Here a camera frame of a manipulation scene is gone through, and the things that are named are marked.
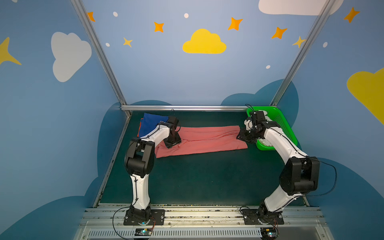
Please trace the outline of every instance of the yellow star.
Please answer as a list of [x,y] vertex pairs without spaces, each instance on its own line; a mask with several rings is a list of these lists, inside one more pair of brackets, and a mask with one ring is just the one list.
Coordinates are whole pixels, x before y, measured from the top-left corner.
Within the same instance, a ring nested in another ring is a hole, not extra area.
[[272,36],[272,38],[280,38],[283,36],[283,33],[287,30],[286,29],[280,29],[280,28],[276,28],[276,33],[275,35]]
[[123,44],[123,45],[129,45],[131,48],[132,48],[132,46],[131,46],[131,42],[132,42],[132,40],[126,40],[125,38],[124,38],[124,40],[125,40],[125,43]]
[[10,61],[16,64],[21,65],[14,57],[12,57],[8,52],[9,37],[6,38],[2,44],[0,44],[0,64],[5,61]]
[[297,45],[299,48],[301,47],[301,44],[305,41],[305,39],[301,39],[301,37],[299,36],[299,40],[297,40],[296,43],[292,44],[293,45]]
[[163,25],[164,23],[156,23],[155,22],[155,31],[161,31],[163,33]]
[[243,20],[242,19],[236,20],[236,19],[232,18],[232,23],[229,26],[228,30],[236,29],[238,31],[239,30],[239,24],[241,21],[243,21]]
[[349,23],[352,22],[352,19],[358,14],[359,12],[358,11],[355,11],[354,8],[351,9],[351,11],[349,12],[349,14],[344,18],[344,20],[348,20]]

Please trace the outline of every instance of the metal frame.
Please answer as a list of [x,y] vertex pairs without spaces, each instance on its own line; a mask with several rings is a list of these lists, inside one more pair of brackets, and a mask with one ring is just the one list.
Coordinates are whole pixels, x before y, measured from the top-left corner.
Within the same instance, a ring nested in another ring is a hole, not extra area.
[[112,159],[109,163],[109,166],[108,166],[108,169],[107,169],[107,172],[105,173],[104,175],[104,179],[103,179],[103,182],[101,183],[100,185],[100,188],[99,188],[99,192],[96,196],[96,199],[95,199],[95,202],[93,203],[93,207],[97,207],[100,200],[101,200],[101,197],[103,196],[103,192],[104,192],[104,189],[105,189],[105,186],[107,184],[107,181],[108,181],[108,178],[109,178],[109,175],[111,174],[111,171],[112,171],[112,167],[113,167],[113,164],[115,163],[115,160],[116,160],[116,156],[119,152],[119,149],[120,149],[120,145],[121,145],[121,142],[124,138],[124,135],[125,135],[125,131],[127,130],[127,127],[128,127],[128,124],[129,124],[129,120],[131,118],[129,116],[127,116],[127,120],[125,121],[125,124],[124,124],[124,127],[122,128],[122,131],[121,131],[121,134],[120,134],[120,137],[119,137],[119,140],[118,140],[118,143],[116,145],[116,148],[115,148],[115,151],[113,152],[113,155],[112,155]]
[[243,112],[247,106],[201,106],[201,105],[122,105],[123,111],[221,111]]
[[[283,82],[281,83],[279,89],[277,90],[275,96],[273,97],[270,106],[277,106],[278,102],[280,101],[282,95],[284,94],[285,90],[287,89],[289,83],[292,81],[294,75],[296,74],[297,70],[299,69],[301,63],[303,62],[305,56],[307,55],[308,51],[310,50],[312,44],[314,43],[315,39],[317,38],[319,32],[323,28],[325,22],[327,21],[329,17],[329,13],[331,11],[331,8],[336,0],[327,0],[324,4],[323,8],[321,9],[317,19],[315,20],[311,30],[309,31],[306,41],[304,42],[304,45],[302,48],[300,48],[295,60],[293,61],[293,64],[291,65],[291,68],[289,69],[287,75],[285,76]],[[107,74],[107,77],[109,81],[111,82],[111,85],[116,93],[116,96],[118,97],[120,103],[121,103],[121,109],[126,111],[127,116],[131,115],[131,110],[136,111],[151,111],[151,110],[158,110],[158,111],[167,111],[168,108],[166,106],[162,106],[164,108],[158,108],[158,106],[155,105],[142,105],[141,108],[132,105],[127,105],[127,102],[124,98],[123,92],[121,91],[121,88],[119,86],[119,83],[113,73],[113,70],[107,60],[107,57],[105,56],[104,50],[100,44],[99,38],[97,37],[97,34],[93,28],[93,25],[91,21],[88,18],[87,11],[85,9],[85,6],[81,0],[71,0],[77,15],[80,18],[80,21],[82,22],[85,31],[87,32],[89,39],[91,40],[91,43],[96,51],[96,54],[98,55],[100,62]],[[240,108],[229,108],[230,106],[221,106],[219,108],[218,106],[174,106],[173,110],[175,111],[242,111]]]
[[[112,216],[121,207],[130,204],[100,204],[98,208],[86,209],[74,240],[121,239],[112,227]],[[164,225],[156,226],[151,238],[252,238],[260,237],[262,225],[245,225],[239,212],[240,206],[186,206],[152,205],[152,209],[164,209]],[[143,226],[124,226],[126,209],[115,214],[114,226],[124,238],[134,237],[136,228]],[[322,240],[334,240],[327,222],[318,207],[286,207],[283,211],[284,225],[287,228],[312,228],[312,232]]]
[[91,43],[93,45],[93,48],[99,57],[99,60],[101,62],[101,65],[104,68],[105,73],[107,74],[107,77],[109,81],[111,82],[111,85],[113,87],[113,90],[116,93],[116,96],[118,97],[121,105],[126,105],[127,102],[125,101],[123,92],[121,91],[121,88],[119,86],[119,83],[115,77],[115,74],[113,73],[113,70],[107,60],[107,57],[105,56],[104,50],[100,44],[99,38],[97,37],[97,34],[92,26],[91,21],[89,20],[87,11],[85,9],[85,6],[81,0],[71,0],[73,7],[76,10],[77,15],[80,18],[81,23],[84,26],[85,32],[88,34],[89,39],[91,40]]
[[327,21],[330,15],[329,13],[335,1],[336,0],[327,0],[326,3],[324,4],[322,10],[320,11],[319,16],[315,20],[311,30],[307,35],[304,45],[300,48],[299,53],[297,54],[295,60],[293,61],[291,68],[289,69],[287,75],[285,76],[283,82],[281,83],[279,89],[277,90],[275,96],[273,97],[272,102],[270,104],[271,106],[277,106],[285,90],[287,89],[289,83],[291,83],[293,77],[295,76],[305,56],[309,52],[312,44],[316,40],[325,22]]

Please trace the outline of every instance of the dark green table surface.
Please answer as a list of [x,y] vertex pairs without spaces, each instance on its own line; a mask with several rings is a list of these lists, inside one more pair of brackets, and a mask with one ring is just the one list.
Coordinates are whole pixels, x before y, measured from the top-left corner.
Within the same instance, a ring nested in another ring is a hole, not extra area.
[[[175,115],[184,127],[244,126],[244,112],[149,112]],[[101,203],[131,203],[132,181],[124,168],[130,139],[144,112],[133,112]],[[155,159],[149,175],[152,204],[259,205],[279,185],[284,163],[276,151],[248,149]],[[303,206],[300,198],[291,205]]]

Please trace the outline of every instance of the black mounting plate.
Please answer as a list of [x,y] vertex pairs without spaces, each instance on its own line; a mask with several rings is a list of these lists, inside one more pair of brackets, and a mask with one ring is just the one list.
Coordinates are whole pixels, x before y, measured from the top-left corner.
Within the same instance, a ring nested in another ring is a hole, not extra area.
[[[139,224],[135,221],[132,221],[132,218],[128,217],[128,210],[125,213],[124,218],[124,225],[129,226],[139,226]],[[156,225],[164,225],[164,213],[165,210],[159,210],[159,209],[151,209],[151,217],[153,217],[156,220]],[[149,223],[146,226],[153,226],[153,219],[149,219]]]
[[[244,215],[247,215],[247,218],[243,216],[245,225],[263,225],[262,223],[259,222],[259,216],[257,216],[257,211],[258,209],[242,209],[242,212],[244,213]],[[276,220],[277,224],[279,225],[284,224],[283,218],[279,218],[279,217],[270,216],[270,217],[263,217],[263,219],[265,219],[265,221],[271,225],[275,224],[274,219]]]

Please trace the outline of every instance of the yellow cloud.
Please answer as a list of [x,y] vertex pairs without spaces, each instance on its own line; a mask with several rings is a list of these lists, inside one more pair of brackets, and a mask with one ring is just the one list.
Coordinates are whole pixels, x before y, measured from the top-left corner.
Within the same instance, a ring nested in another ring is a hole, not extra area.
[[347,82],[348,90],[384,124],[384,68],[376,73],[358,72]]
[[199,29],[192,34],[191,40],[183,45],[186,53],[223,53],[227,46],[221,42],[219,35],[210,33],[207,29]]

